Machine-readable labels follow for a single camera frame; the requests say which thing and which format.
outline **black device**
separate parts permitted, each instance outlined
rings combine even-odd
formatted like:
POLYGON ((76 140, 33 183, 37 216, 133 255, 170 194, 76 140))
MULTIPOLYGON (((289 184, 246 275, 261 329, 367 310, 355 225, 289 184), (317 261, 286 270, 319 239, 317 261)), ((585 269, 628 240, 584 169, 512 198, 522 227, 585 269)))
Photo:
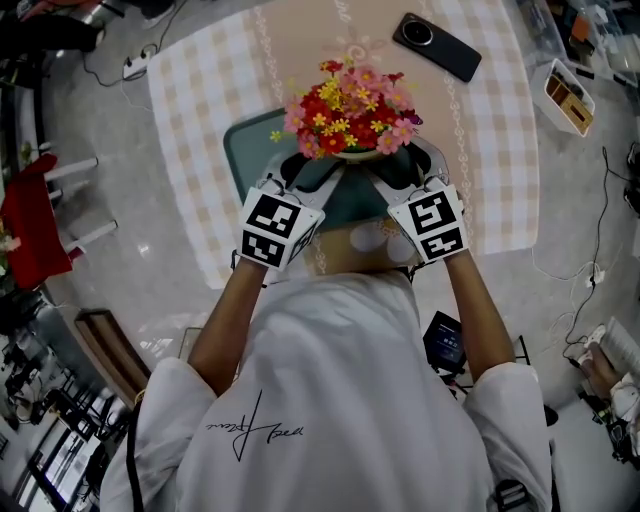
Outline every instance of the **black device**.
POLYGON ((393 40, 467 83, 482 60, 482 55, 469 45, 412 13, 404 15, 393 40))
POLYGON ((462 373, 467 356, 462 344, 460 322, 436 311, 422 341, 427 353, 427 361, 431 366, 454 374, 462 373))

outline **white t-shirt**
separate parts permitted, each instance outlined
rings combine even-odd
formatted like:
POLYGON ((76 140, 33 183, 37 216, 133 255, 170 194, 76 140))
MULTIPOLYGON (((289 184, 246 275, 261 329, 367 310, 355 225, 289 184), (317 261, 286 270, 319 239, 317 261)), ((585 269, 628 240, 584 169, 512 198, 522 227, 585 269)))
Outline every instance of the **white t-shirt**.
MULTIPOLYGON (((522 482, 551 509, 551 458, 535 372, 504 364, 464 409, 427 363, 398 272, 269 287, 224 395, 162 361, 142 404, 136 466, 150 510, 479 511, 522 482)), ((125 445, 101 510, 132 509, 125 445)))

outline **pink flower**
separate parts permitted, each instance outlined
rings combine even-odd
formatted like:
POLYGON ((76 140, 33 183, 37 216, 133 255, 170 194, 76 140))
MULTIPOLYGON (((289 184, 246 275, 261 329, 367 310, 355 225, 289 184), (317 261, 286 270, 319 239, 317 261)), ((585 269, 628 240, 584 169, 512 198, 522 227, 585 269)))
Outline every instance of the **pink flower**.
POLYGON ((313 158, 320 146, 316 141, 316 136, 313 133, 305 133, 298 136, 298 149, 307 158, 313 158))
POLYGON ((411 94, 401 85, 390 87, 384 92, 385 99, 389 100, 398 110, 413 109, 411 94))
POLYGON ((304 116, 306 112, 301 106, 287 108, 284 116, 284 131, 298 133, 298 130, 304 128, 304 116))
POLYGON ((393 134, 407 146, 413 137, 413 123, 410 119, 396 119, 396 125, 393 127, 393 134))
POLYGON ((373 86, 371 87, 373 90, 381 92, 382 94, 385 94, 386 92, 388 92, 391 88, 393 87, 393 82, 391 80, 389 80, 388 76, 381 76, 380 80, 378 82, 376 82, 375 84, 373 84, 373 86))
POLYGON ((340 89, 347 96, 355 96, 358 91, 358 82, 350 73, 345 73, 340 77, 340 89))
POLYGON ((383 155, 390 155, 391 153, 395 153, 398 151, 402 140, 396 137, 391 130, 385 130, 382 132, 380 137, 378 137, 378 146, 376 149, 380 151, 383 155))
POLYGON ((358 85, 368 90, 375 84, 379 84, 381 77, 372 66, 358 66, 353 72, 353 78, 358 85))

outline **power strip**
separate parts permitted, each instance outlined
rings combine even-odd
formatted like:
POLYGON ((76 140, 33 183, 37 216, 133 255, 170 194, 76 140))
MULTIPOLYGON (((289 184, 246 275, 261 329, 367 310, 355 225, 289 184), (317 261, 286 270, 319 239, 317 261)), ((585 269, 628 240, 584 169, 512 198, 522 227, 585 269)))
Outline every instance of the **power strip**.
POLYGON ((147 69, 147 65, 149 64, 149 61, 153 56, 153 51, 146 50, 143 54, 138 56, 138 58, 134 59, 133 61, 127 59, 122 70, 122 77, 126 80, 130 76, 133 76, 136 73, 140 73, 140 71, 144 71, 145 69, 147 69))

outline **smartphone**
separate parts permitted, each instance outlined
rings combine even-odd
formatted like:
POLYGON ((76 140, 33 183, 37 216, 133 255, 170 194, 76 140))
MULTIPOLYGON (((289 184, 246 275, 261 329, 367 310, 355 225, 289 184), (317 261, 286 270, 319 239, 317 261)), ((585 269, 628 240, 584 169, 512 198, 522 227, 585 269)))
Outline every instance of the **smartphone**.
POLYGON ((482 55, 469 45, 412 13, 404 15, 393 40, 466 83, 471 81, 482 60, 482 55))

